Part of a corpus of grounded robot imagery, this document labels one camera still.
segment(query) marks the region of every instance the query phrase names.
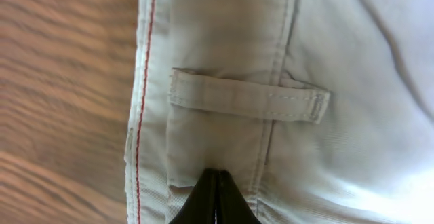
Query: beige pants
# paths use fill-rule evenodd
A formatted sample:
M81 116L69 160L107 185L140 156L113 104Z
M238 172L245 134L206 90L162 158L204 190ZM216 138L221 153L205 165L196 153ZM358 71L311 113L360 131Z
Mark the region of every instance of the beige pants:
M140 0L128 220L205 168L261 223L434 223L434 0Z

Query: wooden surface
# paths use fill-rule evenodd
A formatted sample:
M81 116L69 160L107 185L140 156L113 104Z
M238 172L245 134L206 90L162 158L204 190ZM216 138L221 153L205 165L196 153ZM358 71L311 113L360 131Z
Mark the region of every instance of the wooden surface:
M0 224L126 223L137 0L0 0Z

